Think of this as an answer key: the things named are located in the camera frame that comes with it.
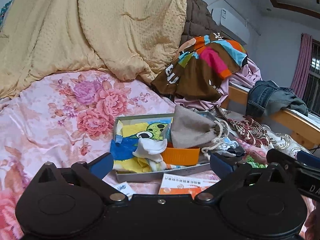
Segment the brown puffer jacket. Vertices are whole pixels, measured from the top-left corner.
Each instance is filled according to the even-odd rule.
[[[220,28],[207,9],[207,3],[202,0],[187,0],[187,18],[181,35],[180,46],[194,37],[217,33]]]

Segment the screw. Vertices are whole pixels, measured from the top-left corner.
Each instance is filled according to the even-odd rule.
[[[125,199],[125,194],[122,193],[113,193],[110,195],[110,199],[113,201],[123,201]]]
[[[210,193],[200,193],[198,199],[201,201],[209,201],[213,199],[213,195]]]
[[[158,199],[158,203],[159,204],[165,204],[165,200],[164,199]]]

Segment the curtain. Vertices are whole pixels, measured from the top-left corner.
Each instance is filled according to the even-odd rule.
[[[297,61],[296,71],[291,83],[293,92],[302,98],[308,81],[308,74],[312,60],[312,36],[302,34],[300,52]]]

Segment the pink bedsheet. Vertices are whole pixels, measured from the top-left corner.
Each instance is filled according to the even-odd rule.
[[[138,80],[120,83],[99,71],[51,75],[0,101],[0,240],[22,237],[15,205],[43,163],[90,162],[109,151],[116,116],[171,113],[174,106]],[[218,179],[212,171],[191,176]],[[112,172],[103,180],[118,183]],[[130,186],[156,194],[160,181]]]

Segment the beige blanket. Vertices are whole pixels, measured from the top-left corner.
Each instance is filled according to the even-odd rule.
[[[186,0],[14,0],[0,34],[0,98],[58,71],[151,82],[171,62]]]

